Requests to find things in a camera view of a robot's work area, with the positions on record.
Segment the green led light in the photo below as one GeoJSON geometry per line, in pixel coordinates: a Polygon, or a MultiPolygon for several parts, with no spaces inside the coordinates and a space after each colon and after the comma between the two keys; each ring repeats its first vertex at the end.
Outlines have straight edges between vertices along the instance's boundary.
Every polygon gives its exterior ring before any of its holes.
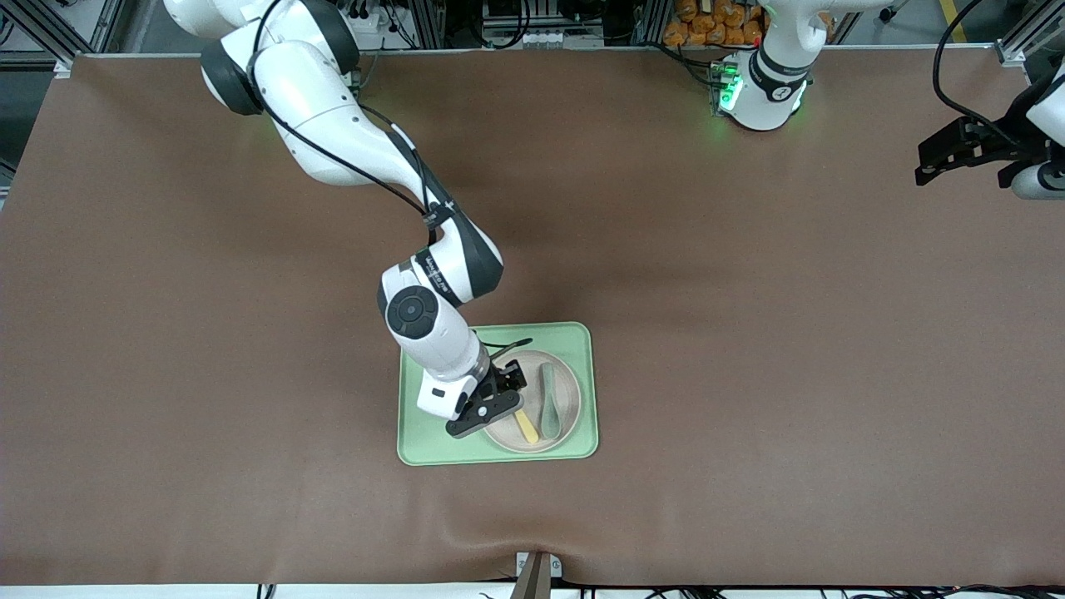
{"type": "Polygon", "coordinates": [[[802,104],[802,93],[806,91],[806,84],[803,83],[802,87],[799,87],[799,93],[796,94],[796,103],[791,104],[791,112],[799,110],[802,104]]]}
{"type": "Polygon", "coordinates": [[[721,91],[721,109],[732,110],[736,106],[736,98],[739,97],[740,91],[743,88],[743,79],[739,76],[733,79],[733,82],[728,84],[724,90],[721,91]]]}

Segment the round plate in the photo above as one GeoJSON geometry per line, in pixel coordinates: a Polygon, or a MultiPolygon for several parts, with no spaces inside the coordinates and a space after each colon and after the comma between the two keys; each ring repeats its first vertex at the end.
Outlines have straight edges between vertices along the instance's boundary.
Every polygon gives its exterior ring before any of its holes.
{"type": "Polygon", "coordinates": [[[577,417],[580,416],[580,387],[577,385],[577,377],[570,370],[570,367],[555,356],[537,350],[518,350],[499,356],[498,361],[509,362],[518,360],[525,372],[526,387],[521,390],[525,405],[522,409],[540,432],[540,415],[543,412],[543,377],[540,369],[545,363],[551,363],[555,368],[555,409],[558,410],[558,420],[561,424],[561,433],[558,438],[544,439],[536,443],[529,443],[522,435],[522,430],[518,426],[518,420],[513,416],[508,416],[503,420],[497,420],[485,427],[485,434],[505,450],[515,453],[540,453],[558,446],[566,440],[566,437],[576,427],[577,417]]]}

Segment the cable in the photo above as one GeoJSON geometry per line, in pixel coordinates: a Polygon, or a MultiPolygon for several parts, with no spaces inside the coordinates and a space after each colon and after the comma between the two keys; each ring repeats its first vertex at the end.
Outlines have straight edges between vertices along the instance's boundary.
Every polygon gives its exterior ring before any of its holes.
{"type": "Polygon", "coordinates": [[[610,35],[610,36],[601,35],[599,37],[593,37],[593,39],[600,39],[602,42],[610,42],[611,39],[623,39],[625,37],[632,37],[633,31],[635,31],[635,29],[629,29],[627,32],[619,35],[610,35]]]}
{"type": "Polygon", "coordinates": [[[724,599],[721,595],[721,588],[712,586],[667,586],[661,588],[653,588],[651,595],[648,595],[644,599],[654,599],[656,597],[666,599],[667,593],[676,593],[682,599],[724,599]]]}
{"type": "Polygon", "coordinates": [[[366,69],[366,76],[359,78],[359,91],[361,92],[363,87],[370,85],[370,77],[374,75],[374,69],[377,68],[377,59],[381,55],[384,50],[384,36],[381,36],[381,48],[377,50],[374,54],[374,60],[370,62],[370,68],[366,69]]]}
{"type": "Polygon", "coordinates": [[[722,85],[721,83],[715,83],[712,81],[709,81],[707,79],[703,79],[702,77],[700,77],[699,74],[695,72],[695,69],[689,63],[688,59],[684,58],[684,53],[681,52],[681,47],[679,46],[676,47],[676,53],[677,53],[677,55],[681,56],[681,64],[684,65],[684,68],[688,71],[688,75],[690,75],[692,79],[694,79],[695,81],[699,81],[700,83],[702,83],[703,85],[706,85],[707,87],[711,87],[711,88],[712,87],[724,87],[724,85],[722,85]]]}
{"type": "Polygon", "coordinates": [[[403,20],[399,18],[399,13],[398,11],[396,11],[396,5],[393,2],[393,0],[387,0],[386,4],[387,6],[384,9],[384,12],[389,14],[389,19],[391,19],[392,22],[395,23],[396,32],[399,33],[399,37],[403,38],[403,41],[408,46],[410,46],[411,50],[416,50],[417,45],[414,44],[413,37],[411,37],[409,33],[407,33],[407,28],[404,27],[403,20]]]}
{"type": "MultiPolygon", "coordinates": [[[[361,108],[362,110],[364,110],[364,111],[368,112],[370,114],[376,116],[377,118],[380,118],[389,127],[392,127],[393,129],[395,128],[395,126],[396,126],[395,122],[392,120],[391,118],[389,118],[388,116],[384,116],[383,114],[381,114],[381,112],[379,110],[371,108],[371,107],[367,107],[366,104],[361,103],[361,102],[359,103],[359,108],[361,108]]],[[[420,155],[417,152],[417,148],[410,148],[410,151],[414,156],[414,160],[417,161],[417,177],[420,179],[422,179],[422,204],[425,205],[426,208],[428,208],[428,206],[429,206],[429,190],[428,190],[428,183],[425,180],[425,169],[428,168],[428,166],[426,166],[425,161],[422,160],[422,155],[420,155]]]]}
{"type": "MultiPolygon", "coordinates": [[[[472,0],[471,7],[479,4],[480,0],[472,0]]],[[[513,47],[525,37],[525,34],[529,32],[529,26],[532,25],[532,6],[529,5],[529,0],[522,0],[522,6],[525,7],[525,25],[522,26],[522,13],[521,11],[519,11],[518,29],[514,31],[514,35],[513,37],[510,38],[510,42],[507,42],[503,46],[496,46],[494,43],[485,39],[485,37],[477,32],[477,28],[474,25],[475,17],[473,16],[473,14],[471,14],[470,16],[470,33],[473,34],[474,39],[480,43],[482,48],[489,48],[492,50],[506,50],[507,48],[513,47]]],[[[485,19],[481,18],[481,26],[484,25],[485,25],[485,19]]]]}
{"type": "MultiPolygon", "coordinates": [[[[658,48],[659,50],[662,51],[662,53],[665,53],[667,56],[673,59],[674,61],[687,62],[688,64],[690,64],[692,66],[706,66],[706,67],[710,66],[710,63],[708,61],[697,61],[697,60],[693,60],[693,59],[686,59],[683,55],[681,55],[679,53],[674,52],[669,46],[667,46],[665,44],[661,44],[659,42],[640,42],[639,44],[637,44],[637,46],[648,46],[650,48],[658,48]]],[[[754,46],[724,46],[722,44],[707,44],[705,47],[706,48],[718,48],[718,49],[721,49],[721,50],[753,50],[754,49],[754,46]]]]}
{"type": "MultiPolygon", "coordinates": [[[[945,590],[938,590],[936,588],[879,588],[876,589],[881,593],[886,593],[887,597],[883,595],[872,595],[872,594],[858,594],[858,595],[847,595],[847,592],[839,589],[846,599],[945,599],[951,595],[957,593],[996,593],[999,595],[1009,595],[1012,597],[1018,597],[1020,599],[1039,599],[1039,595],[1036,593],[1030,593],[1021,588],[1007,588],[1001,586],[992,586],[986,584],[972,584],[968,586],[954,586],[947,588],[945,590]]],[[[821,596],[825,597],[824,590],[821,589],[821,596]]]]}
{"type": "Polygon", "coordinates": [[[490,356],[488,356],[489,359],[494,360],[495,358],[502,356],[503,354],[506,354],[507,352],[509,352],[509,351],[511,351],[511,350],[513,350],[515,347],[521,347],[523,345],[528,345],[531,342],[532,342],[532,338],[531,337],[526,337],[525,339],[519,339],[518,341],[514,341],[513,343],[508,343],[507,345],[499,345],[498,343],[486,343],[484,341],[481,341],[481,344],[484,344],[486,347],[498,349],[497,352],[494,352],[493,354],[491,354],[490,356]]]}
{"type": "Polygon", "coordinates": [[[964,9],[957,12],[957,16],[954,17],[954,20],[950,21],[950,25],[947,26],[947,31],[943,32],[943,37],[939,38],[939,44],[935,47],[935,56],[933,56],[932,59],[932,90],[935,91],[936,97],[939,98],[939,101],[941,101],[943,103],[968,116],[969,118],[972,118],[978,123],[982,123],[984,126],[986,126],[988,129],[994,131],[997,135],[1002,137],[1010,144],[1014,146],[1020,146],[1021,145],[1020,142],[1015,140],[1013,135],[1006,134],[1005,131],[999,128],[998,125],[993,123],[986,116],[980,114],[979,112],[968,107],[964,107],[955,102],[954,100],[950,99],[949,97],[947,97],[947,94],[944,93],[943,87],[939,85],[939,63],[943,62],[943,50],[944,48],[947,47],[947,41],[950,39],[951,34],[954,33],[954,30],[957,29],[958,25],[961,25],[962,19],[965,18],[965,15],[968,15],[972,11],[972,9],[976,9],[977,5],[983,1],[984,0],[972,0],[971,2],[966,4],[964,9]]]}
{"type": "Polygon", "coordinates": [[[337,156],[337,155],[332,153],[331,151],[325,149],[324,147],[320,146],[318,144],[312,142],[306,135],[304,135],[299,131],[296,131],[295,129],[293,129],[291,125],[289,125],[288,123],[285,123],[284,119],[282,119],[276,112],[274,112],[274,109],[272,109],[271,106],[268,103],[266,103],[266,98],[263,97],[262,91],[259,87],[259,83],[256,80],[256,69],[255,69],[255,66],[256,66],[256,62],[259,60],[259,55],[260,55],[259,54],[259,43],[262,39],[262,33],[263,33],[263,30],[265,29],[266,19],[269,17],[271,12],[273,12],[274,9],[278,5],[278,3],[280,3],[280,1],[281,0],[274,0],[273,2],[271,2],[269,6],[267,6],[267,9],[266,9],[266,12],[263,13],[262,20],[259,21],[259,28],[256,30],[255,45],[252,46],[252,48],[253,48],[255,51],[251,54],[252,55],[251,64],[248,65],[248,69],[247,69],[248,80],[249,80],[249,82],[251,84],[251,90],[255,93],[256,98],[259,100],[259,103],[263,107],[263,110],[266,111],[266,114],[268,114],[271,116],[271,118],[274,119],[275,123],[277,123],[279,126],[281,126],[282,129],[284,129],[285,131],[288,131],[289,133],[291,133],[297,140],[304,142],[305,144],[307,144],[311,148],[315,149],[316,151],[321,152],[326,158],[329,158],[333,162],[337,162],[337,163],[341,164],[342,166],[344,166],[346,168],[350,168],[351,171],[355,171],[356,173],[358,173],[359,175],[362,175],[366,179],[368,179],[368,180],[377,183],[378,185],[384,188],[391,194],[395,195],[399,199],[402,199],[405,203],[407,203],[407,205],[409,205],[411,208],[413,208],[414,210],[417,210],[419,214],[421,214],[422,216],[425,216],[425,209],[423,209],[421,206],[419,206],[419,204],[415,203],[414,200],[412,200],[411,198],[407,197],[406,194],[400,193],[399,190],[395,189],[391,184],[386,183],[384,181],[380,180],[379,178],[371,175],[370,173],[366,173],[362,168],[359,168],[358,166],[351,164],[350,162],[344,160],[343,158],[340,158],[339,156],[337,156]]]}

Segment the green tray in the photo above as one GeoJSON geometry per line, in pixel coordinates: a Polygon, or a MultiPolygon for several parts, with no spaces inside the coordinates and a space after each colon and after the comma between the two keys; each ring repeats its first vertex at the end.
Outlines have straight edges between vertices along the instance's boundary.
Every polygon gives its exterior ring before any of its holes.
{"type": "Polygon", "coordinates": [[[573,432],[547,451],[522,454],[507,451],[488,438],[484,430],[454,439],[444,431],[444,420],[430,416],[415,405],[422,384],[422,367],[407,354],[399,356],[399,435],[396,453],[410,466],[443,464],[484,464],[488,462],[531,462],[538,459],[579,459],[599,447],[599,418],[595,416],[595,379],[592,370],[592,339],[585,325],[577,322],[515,324],[474,327],[486,343],[506,344],[531,337],[522,350],[541,350],[554,354],[573,370],[580,387],[580,414],[573,432]]]}

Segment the brown table surface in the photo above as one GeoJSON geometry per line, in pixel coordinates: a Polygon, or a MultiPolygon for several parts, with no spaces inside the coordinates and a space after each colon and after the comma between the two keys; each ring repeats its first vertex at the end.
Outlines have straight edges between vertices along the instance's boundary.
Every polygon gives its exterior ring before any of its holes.
{"type": "MultiPolygon", "coordinates": [[[[1065,582],[1065,206],[914,187],[931,51],[832,51],[773,133],[653,52],[384,58],[366,101],[507,262],[471,323],[592,331],[588,459],[411,468],[379,273],[424,229],[304,175],[194,60],[80,59],[2,214],[4,583],[1065,582]]],[[[1022,88],[948,53],[958,99],[1022,88]]]]}

